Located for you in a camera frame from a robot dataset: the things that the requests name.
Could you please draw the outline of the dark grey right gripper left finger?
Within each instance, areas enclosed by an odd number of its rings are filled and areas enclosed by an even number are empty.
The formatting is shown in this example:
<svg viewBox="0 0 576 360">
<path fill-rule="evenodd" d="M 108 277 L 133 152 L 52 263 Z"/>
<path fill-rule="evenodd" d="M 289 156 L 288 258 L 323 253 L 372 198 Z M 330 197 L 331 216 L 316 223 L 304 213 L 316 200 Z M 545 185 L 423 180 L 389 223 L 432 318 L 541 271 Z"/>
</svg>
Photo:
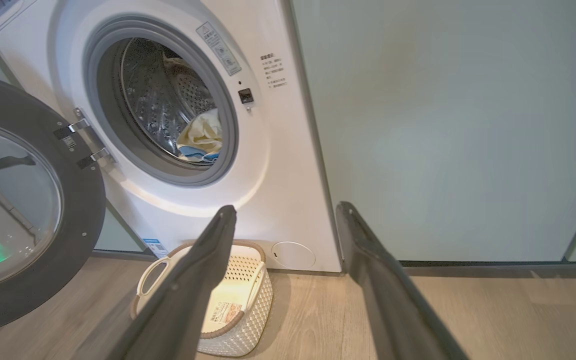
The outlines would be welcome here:
<svg viewBox="0 0 576 360">
<path fill-rule="evenodd" d="M 236 221 L 233 205 L 218 209 L 106 360 L 194 360 L 211 292 L 226 274 Z"/>
</svg>

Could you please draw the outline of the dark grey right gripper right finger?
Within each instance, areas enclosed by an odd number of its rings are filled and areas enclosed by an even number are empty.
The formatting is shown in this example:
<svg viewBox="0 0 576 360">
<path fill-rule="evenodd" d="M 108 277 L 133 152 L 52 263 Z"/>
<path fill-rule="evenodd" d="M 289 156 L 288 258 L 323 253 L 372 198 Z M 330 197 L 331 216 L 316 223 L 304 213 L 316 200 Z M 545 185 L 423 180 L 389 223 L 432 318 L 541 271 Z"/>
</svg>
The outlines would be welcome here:
<svg viewBox="0 0 576 360">
<path fill-rule="evenodd" d="M 343 271 L 361 287 L 378 360 L 469 360 L 359 210 L 336 205 Z"/>
</svg>

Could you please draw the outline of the round dark glass washer door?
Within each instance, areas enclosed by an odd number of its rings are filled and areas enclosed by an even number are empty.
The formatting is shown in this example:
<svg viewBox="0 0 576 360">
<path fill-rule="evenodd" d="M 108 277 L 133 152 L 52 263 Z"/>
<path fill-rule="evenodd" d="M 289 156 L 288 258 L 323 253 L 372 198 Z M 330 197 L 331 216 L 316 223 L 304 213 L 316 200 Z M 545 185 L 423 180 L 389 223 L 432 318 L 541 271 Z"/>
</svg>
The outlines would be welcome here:
<svg viewBox="0 0 576 360">
<path fill-rule="evenodd" d="M 0 327 L 55 296 L 105 221 L 94 153 L 64 117 L 0 80 Z"/>
</svg>

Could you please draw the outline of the pale yellow garment blue patches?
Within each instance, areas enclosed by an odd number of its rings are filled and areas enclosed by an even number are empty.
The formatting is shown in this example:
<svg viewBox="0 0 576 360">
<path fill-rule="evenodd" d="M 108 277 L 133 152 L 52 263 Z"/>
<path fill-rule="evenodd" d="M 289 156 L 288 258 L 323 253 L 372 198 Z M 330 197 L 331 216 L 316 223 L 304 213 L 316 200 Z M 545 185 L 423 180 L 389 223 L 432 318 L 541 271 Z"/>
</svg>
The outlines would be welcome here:
<svg viewBox="0 0 576 360">
<path fill-rule="evenodd" d="M 218 153 L 223 146 L 223 131 L 214 108 L 197 115 L 178 135 L 177 148 L 192 147 L 206 153 Z"/>
<path fill-rule="evenodd" d="M 178 148 L 179 158 L 182 161 L 192 164 L 208 164 L 211 165 L 217 161 L 220 152 L 207 152 L 195 146 L 180 146 Z"/>
</svg>

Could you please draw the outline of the white front-load washing machine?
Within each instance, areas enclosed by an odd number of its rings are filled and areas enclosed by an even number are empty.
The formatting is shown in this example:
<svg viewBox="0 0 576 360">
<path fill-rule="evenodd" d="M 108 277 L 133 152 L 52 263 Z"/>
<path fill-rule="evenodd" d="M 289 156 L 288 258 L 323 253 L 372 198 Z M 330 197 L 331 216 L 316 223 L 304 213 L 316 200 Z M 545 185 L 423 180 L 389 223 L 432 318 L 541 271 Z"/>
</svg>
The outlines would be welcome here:
<svg viewBox="0 0 576 360">
<path fill-rule="evenodd" d="M 128 162 L 101 129 L 86 89 L 86 54 L 94 33 L 115 18 L 137 16 L 188 36 L 226 83 L 238 122 L 238 150 L 214 184 L 176 186 Z M 230 76 L 198 35 L 218 31 L 241 71 Z M 283 60 L 286 85 L 268 88 L 260 56 Z M 313 110 L 290 0 L 0 0 L 0 57 L 24 91 L 68 123 L 82 107 L 115 162 L 100 168 L 106 199 L 143 241 L 171 251 L 196 239 L 224 205 L 237 211 L 236 240 L 258 244 L 270 269 L 341 271 Z M 254 101 L 242 104 L 238 91 Z M 272 247 L 300 243 L 313 251 L 309 269 L 278 264 Z"/>
</svg>

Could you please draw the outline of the metal door hinge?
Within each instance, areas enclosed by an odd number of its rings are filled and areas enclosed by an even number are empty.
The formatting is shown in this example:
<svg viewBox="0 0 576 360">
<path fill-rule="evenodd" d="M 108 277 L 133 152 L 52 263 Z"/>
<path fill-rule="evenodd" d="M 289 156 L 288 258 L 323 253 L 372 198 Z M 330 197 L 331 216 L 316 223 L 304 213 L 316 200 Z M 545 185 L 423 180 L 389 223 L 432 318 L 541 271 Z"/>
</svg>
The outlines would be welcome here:
<svg viewBox="0 0 576 360">
<path fill-rule="evenodd" d="M 72 123 L 58 121 L 54 137 L 64 143 L 67 150 L 78 156 L 76 165 L 80 169 L 100 169 L 115 162 L 109 148 L 104 144 L 82 107 L 73 109 L 76 118 Z"/>
</svg>

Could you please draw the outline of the stainless steel washing machine drum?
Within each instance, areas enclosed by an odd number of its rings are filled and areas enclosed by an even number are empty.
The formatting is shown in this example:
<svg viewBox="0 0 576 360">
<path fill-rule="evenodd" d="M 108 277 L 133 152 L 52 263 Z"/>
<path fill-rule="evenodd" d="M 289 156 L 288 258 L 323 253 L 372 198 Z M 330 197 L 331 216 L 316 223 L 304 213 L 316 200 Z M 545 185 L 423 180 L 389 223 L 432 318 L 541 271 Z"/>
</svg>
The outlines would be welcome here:
<svg viewBox="0 0 576 360">
<path fill-rule="evenodd" d="M 180 162 L 178 136 L 199 114 L 217 109 L 189 62 L 164 45 L 131 38 L 119 60 L 122 94 L 135 124 L 163 153 Z"/>
</svg>

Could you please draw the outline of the white basket label sticker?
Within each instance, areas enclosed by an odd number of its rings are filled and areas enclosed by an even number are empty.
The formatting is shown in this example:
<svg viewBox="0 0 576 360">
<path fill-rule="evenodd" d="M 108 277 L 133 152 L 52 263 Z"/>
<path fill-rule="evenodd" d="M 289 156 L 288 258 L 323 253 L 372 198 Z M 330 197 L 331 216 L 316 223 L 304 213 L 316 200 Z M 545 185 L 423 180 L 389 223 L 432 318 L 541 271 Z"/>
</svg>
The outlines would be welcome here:
<svg viewBox="0 0 576 360">
<path fill-rule="evenodd" d="M 242 304 L 236 301 L 218 300 L 208 305 L 202 325 L 202 333 L 212 333 L 228 325 L 242 310 Z"/>
</svg>

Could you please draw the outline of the blue energy label sticker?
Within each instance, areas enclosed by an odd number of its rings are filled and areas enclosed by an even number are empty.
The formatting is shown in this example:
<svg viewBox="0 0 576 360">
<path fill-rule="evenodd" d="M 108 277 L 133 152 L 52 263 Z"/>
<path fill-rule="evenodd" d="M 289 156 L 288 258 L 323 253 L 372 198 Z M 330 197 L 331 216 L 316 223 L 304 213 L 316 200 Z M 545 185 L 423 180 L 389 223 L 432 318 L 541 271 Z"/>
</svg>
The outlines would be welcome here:
<svg viewBox="0 0 576 360">
<path fill-rule="evenodd" d="M 158 259 L 166 258 L 169 251 L 163 246 L 158 239 L 144 238 L 144 244 L 150 249 L 154 256 Z"/>
</svg>

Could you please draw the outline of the white perforated laundry basket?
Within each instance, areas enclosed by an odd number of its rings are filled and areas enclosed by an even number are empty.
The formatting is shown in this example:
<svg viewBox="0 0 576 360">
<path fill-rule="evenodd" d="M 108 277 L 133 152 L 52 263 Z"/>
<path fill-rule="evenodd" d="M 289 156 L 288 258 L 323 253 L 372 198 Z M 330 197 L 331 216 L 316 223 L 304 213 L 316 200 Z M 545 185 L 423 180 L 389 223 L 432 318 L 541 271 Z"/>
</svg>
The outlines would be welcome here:
<svg viewBox="0 0 576 360">
<path fill-rule="evenodd" d="M 208 306 L 215 301 L 242 304 L 240 312 L 226 326 L 199 335 L 199 353 L 221 357 L 242 357 L 256 348 L 270 314 L 274 290 L 266 268 L 265 251 L 258 244 L 234 240 L 224 277 L 212 290 Z"/>
</svg>

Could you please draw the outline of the dark cabinet plinth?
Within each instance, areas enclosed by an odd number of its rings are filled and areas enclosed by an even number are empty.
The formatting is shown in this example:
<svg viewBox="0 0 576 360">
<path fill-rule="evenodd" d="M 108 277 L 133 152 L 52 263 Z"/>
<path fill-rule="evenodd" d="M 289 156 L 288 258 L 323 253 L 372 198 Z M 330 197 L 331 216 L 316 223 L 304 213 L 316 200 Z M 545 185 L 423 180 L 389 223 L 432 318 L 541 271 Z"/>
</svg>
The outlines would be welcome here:
<svg viewBox="0 0 576 360">
<path fill-rule="evenodd" d="M 411 277 L 576 280 L 576 262 L 402 260 Z"/>
</svg>

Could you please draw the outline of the round white filter cover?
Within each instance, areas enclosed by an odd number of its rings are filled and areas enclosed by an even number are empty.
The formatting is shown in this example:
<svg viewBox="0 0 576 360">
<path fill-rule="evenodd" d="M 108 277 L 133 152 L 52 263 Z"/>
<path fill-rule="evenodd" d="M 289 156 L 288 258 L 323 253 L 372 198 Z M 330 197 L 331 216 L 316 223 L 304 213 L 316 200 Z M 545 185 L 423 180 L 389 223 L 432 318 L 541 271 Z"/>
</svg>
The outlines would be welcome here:
<svg viewBox="0 0 576 360">
<path fill-rule="evenodd" d="M 306 271 L 316 262 L 316 256 L 310 248 L 294 241 L 275 243 L 271 252 L 277 264 L 292 270 Z"/>
</svg>

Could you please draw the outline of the printed instruction text sticker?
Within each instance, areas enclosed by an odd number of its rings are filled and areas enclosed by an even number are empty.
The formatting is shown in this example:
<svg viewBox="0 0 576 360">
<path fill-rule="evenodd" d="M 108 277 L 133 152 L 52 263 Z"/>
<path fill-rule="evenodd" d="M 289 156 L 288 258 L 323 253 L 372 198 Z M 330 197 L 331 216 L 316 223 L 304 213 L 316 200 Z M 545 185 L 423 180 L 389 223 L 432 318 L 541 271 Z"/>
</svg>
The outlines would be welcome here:
<svg viewBox="0 0 576 360">
<path fill-rule="evenodd" d="M 263 79 L 268 89 L 276 89 L 286 86 L 285 66 L 282 57 L 275 53 L 264 54 L 260 56 Z"/>
</svg>

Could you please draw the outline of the grey warning sticker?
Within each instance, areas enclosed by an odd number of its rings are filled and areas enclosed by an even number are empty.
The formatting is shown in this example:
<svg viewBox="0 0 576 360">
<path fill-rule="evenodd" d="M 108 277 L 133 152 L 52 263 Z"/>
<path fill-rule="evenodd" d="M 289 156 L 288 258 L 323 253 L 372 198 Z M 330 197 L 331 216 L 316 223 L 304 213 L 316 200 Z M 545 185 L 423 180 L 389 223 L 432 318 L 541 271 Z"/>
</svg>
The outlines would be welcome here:
<svg viewBox="0 0 576 360">
<path fill-rule="evenodd" d="M 212 50 L 229 76 L 233 76 L 242 70 L 238 60 L 231 52 L 230 47 L 210 22 L 203 23 L 196 28 L 196 32 L 205 41 L 210 50 Z"/>
</svg>

